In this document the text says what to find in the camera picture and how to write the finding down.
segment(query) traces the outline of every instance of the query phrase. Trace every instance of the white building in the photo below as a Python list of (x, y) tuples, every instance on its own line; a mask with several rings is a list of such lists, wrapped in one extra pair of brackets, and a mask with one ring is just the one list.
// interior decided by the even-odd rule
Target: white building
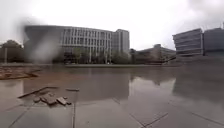
[(64, 53), (74, 53), (77, 48), (91, 54), (103, 53), (111, 56), (114, 53), (129, 54), (129, 32), (118, 29), (107, 31), (92, 28), (67, 27), (67, 26), (26, 26), (26, 40), (24, 42), (27, 55), (43, 44), (44, 39), (58, 42)]

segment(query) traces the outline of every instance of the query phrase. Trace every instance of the flooded ground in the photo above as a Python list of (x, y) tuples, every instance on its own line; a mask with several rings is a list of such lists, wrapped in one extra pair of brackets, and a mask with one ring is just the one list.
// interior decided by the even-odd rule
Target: flooded ground
[[(1, 128), (224, 127), (222, 66), (45, 69), (38, 75), (0, 81)], [(74, 101), (68, 107), (17, 99), (45, 86), (80, 91), (63, 92)]]

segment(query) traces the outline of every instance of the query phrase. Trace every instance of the tree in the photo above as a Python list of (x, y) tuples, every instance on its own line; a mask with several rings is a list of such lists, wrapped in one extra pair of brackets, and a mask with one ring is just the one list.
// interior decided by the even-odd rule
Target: tree
[(131, 63), (136, 64), (136, 50), (130, 49)]
[(130, 64), (130, 59), (125, 53), (116, 53), (112, 57), (112, 63), (114, 64)]
[(75, 58), (76, 63), (80, 63), (81, 54), (82, 54), (81, 47), (75, 47), (74, 48), (74, 58)]
[(7, 62), (24, 62), (24, 50), (22, 46), (14, 40), (8, 40), (4, 43), (0, 52), (1, 60), (4, 60), (7, 56)]
[(53, 59), (53, 63), (63, 63), (65, 61), (65, 55), (62, 51)]

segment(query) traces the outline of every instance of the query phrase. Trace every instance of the overcast sky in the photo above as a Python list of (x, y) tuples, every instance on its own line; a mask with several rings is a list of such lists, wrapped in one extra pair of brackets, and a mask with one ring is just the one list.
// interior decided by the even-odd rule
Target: overcast sky
[(160, 43), (174, 49), (172, 35), (220, 27), (223, 0), (0, 0), (0, 42), (22, 43), (21, 24), (53, 24), (130, 32), (131, 48)]

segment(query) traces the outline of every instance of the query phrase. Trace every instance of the building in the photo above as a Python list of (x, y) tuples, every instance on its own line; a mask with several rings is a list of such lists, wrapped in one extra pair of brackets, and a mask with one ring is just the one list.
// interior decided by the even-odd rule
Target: building
[(215, 28), (204, 32), (204, 52), (206, 55), (223, 53), (224, 51), (224, 30)]
[(203, 32), (195, 29), (173, 35), (176, 54), (179, 56), (203, 55)]
[(153, 48), (144, 49), (137, 51), (135, 59), (137, 63), (152, 64), (152, 63), (163, 63), (173, 57), (175, 57), (176, 52), (171, 49), (163, 48), (160, 44), (154, 45)]
[(114, 53), (129, 54), (129, 32), (126, 30), (118, 29), (113, 32), (81, 27), (33, 25), (26, 26), (24, 33), (24, 48), (29, 60), (40, 55), (49, 55), (47, 59), (52, 59), (59, 49), (64, 54), (74, 54), (81, 49), (88, 54), (90, 62), (92, 55), (103, 54), (110, 58)]

